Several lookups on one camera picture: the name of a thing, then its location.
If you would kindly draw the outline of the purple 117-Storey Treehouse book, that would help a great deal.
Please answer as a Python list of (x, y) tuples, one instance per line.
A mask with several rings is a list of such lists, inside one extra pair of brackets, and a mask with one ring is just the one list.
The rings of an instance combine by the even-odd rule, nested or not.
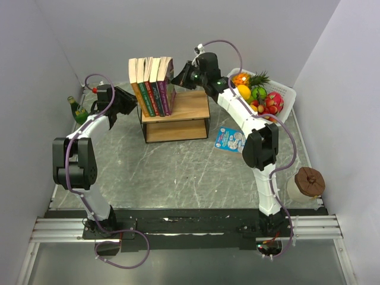
[(174, 78), (173, 58), (162, 56), (160, 58), (157, 81), (160, 92), (161, 103), (164, 114), (170, 116), (173, 109), (173, 101), (176, 95), (176, 90), (172, 84)]

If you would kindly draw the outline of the red 13-Storey Treehouse book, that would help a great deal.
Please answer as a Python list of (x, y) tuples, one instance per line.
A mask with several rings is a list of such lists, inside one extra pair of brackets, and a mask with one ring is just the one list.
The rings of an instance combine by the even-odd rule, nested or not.
[(153, 63), (153, 57), (146, 57), (145, 58), (145, 64), (144, 64), (144, 84), (145, 84), (145, 87), (146, 87), (146, 90), (147, 90), (147, 93), (148, 93), (148, 97), (149, 97), (149, 100), (150, 100), (150, 106), (151, 106), (151, 109), (152, 109), (152, 114), (150, 116), (151, 117), (155, 117), (159, 113), (158, 113), (158, 110), (157, 110), (157, 106), (156, 106), (156, 104), (154, 102), (153, 90), (152, 90), (151, 84), (150, 84), (150, 73), (151, 73), (152, 63)]

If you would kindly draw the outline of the orange Treehouse book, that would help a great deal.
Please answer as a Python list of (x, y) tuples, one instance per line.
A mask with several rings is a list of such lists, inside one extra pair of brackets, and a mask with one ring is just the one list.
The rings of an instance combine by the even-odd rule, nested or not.
[(137, 98), (137, 102), (140, 105), (140, 108), (142, 110), (142, 114), (144, 116), (148, 116), (149, 112), (147, 110), (143, 96), (141, 95), (141, 92), (137, 83), (137, 59), (136, 58), (131, 58), (128, 60), (128, 76), (129, 76), (129, 82), (131, 84), (131, 87)]

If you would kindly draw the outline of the green 104-Storey Treehouse book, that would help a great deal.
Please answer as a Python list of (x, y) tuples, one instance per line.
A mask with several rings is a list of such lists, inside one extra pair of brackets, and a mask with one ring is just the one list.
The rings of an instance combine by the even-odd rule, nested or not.
[(144, 71), (145, 64), (147, 62), (147, 58), (138, 58), (137, 59), (137, 84), (140, 89), (140, 93), (142, 95), (142, 99), (145, 104), (145, 108), (147, 109), (146, 117), (153, 117), (155, 115), (154, 109), (152, 107), (150, 97), (148, 95), (148, 90), (145, 86), (144, 81)]

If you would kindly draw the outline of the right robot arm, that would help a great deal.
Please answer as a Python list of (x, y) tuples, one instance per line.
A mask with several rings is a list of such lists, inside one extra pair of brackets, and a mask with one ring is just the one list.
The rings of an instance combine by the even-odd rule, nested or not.
[(272, 174), (278, 154), (277, 125), (254, 117), (253, 109), (239, 91), (227, 77), (221, 75), (215, 53), (202, 53), (194, 62), (188, 61), (171, 83), (191, 90), (202, 87), (241, 129), (246, 138), (242, 151), (243, 160), (254, 173), (259, 210), (267, 216), (260, 221), (259, 229), (265, 236), (274, 236), (280, 230), (280, 222), (273, 215), (281, 209), (276, 200), (277, 184)]

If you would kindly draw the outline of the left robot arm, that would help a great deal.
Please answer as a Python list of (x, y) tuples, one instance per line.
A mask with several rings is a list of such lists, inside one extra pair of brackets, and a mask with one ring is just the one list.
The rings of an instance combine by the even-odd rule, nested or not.
[(85, 122), (67, 137), (53, 141), (53, 180), (81, 201), (87, 213), (86, 226), (110, 239), (118, 232), (118, 224), (112, 206), (96, 185), (93, 144), (113, 127), (117, 114), (128, 115), (137, 107), (137, 99), (110, 84), (100, 85), (93, 91), (97, 100)]

